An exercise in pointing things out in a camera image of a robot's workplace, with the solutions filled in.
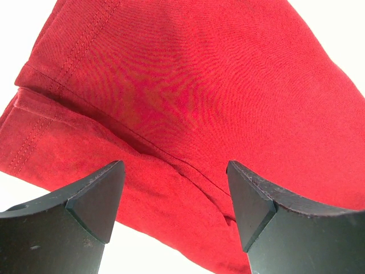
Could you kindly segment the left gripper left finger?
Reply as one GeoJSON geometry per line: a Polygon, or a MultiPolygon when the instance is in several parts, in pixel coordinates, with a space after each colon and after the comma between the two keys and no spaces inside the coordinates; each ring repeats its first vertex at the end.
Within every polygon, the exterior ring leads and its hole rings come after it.
{"type": "Polygon", "coordinates": [[[114,161],[1,212],[1,273],[98,273],[124,180],[114,161]]]}

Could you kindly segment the dark red t shirt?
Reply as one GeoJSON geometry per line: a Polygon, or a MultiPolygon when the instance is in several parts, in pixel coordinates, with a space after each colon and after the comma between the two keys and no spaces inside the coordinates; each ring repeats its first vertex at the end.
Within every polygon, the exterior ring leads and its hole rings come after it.
{"type": "Polygon", "coordinates": [[[1,116],[1,171],[49,191],[125,164],[117,220],[249,273],[226,167],[364,208],[364,97],[288,1],[57,1],[1,116]]]}

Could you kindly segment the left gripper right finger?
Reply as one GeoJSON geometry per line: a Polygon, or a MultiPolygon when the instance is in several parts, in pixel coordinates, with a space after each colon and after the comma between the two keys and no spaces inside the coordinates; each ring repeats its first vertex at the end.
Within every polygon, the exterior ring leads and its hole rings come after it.
{"type": "Polygon", "coordinates": [[[252,273],[364,272],[364,212],[297,195],[237,161],[226,168],[252,273]]]}

